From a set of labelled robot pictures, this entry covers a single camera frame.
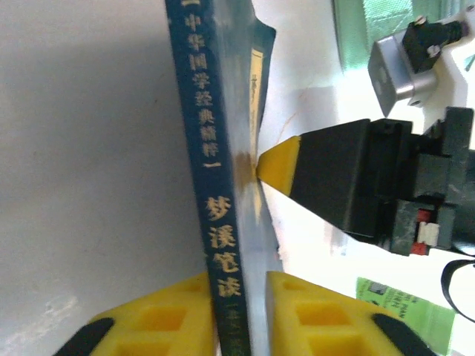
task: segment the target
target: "green label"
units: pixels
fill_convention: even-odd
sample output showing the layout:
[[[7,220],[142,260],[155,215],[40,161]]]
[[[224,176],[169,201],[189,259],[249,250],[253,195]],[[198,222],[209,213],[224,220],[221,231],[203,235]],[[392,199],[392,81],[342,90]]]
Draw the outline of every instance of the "green label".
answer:
[[[358,278],[356,299],[398,315],[434,352],[447,355],[455,311],[364,278]]]

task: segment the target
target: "red component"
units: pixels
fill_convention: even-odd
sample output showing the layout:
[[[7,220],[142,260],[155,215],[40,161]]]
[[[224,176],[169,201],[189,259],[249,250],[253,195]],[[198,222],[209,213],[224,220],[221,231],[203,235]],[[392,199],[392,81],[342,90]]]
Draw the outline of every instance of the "red component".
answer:
[[[430,223],[431,212],[429,210],[419,209],[417,213],[417,222],[418,223]]]
[[[428,246],[425,243],[414,243],[410,253],[426,256],[428,254]]]

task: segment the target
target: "yellow foam block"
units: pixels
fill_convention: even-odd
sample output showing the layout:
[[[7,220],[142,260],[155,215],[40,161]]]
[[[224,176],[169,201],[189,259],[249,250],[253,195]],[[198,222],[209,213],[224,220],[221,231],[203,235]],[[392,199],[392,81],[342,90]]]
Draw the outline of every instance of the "yellow foam block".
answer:
[[[291,137],[264,152],[259,158],[259,179],[286,196],[292,190],[300,141],[299,136]]]
[[[97,315],[114,326],[91,356],[214,356],[216,345],[207,274]]]
[[[272,356],[402,356],[371,320],[387,310],[285,273],[267,283]]]

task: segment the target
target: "book cover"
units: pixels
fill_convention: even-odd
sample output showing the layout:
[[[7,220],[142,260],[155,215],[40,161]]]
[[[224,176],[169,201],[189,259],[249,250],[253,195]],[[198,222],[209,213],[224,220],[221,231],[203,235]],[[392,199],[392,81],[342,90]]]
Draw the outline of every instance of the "book cover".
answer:
[[[251,0],[166,0],[223,356],[268,355],[266,272],[281,271],[257,180],[275,30]]]

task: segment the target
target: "book spine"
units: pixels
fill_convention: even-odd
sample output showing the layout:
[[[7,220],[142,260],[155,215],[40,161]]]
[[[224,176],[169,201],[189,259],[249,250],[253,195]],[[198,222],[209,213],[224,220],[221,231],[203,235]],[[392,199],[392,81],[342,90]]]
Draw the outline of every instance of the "book spine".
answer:
[[[166,8],[221,352],[251,355],[212,0]]]

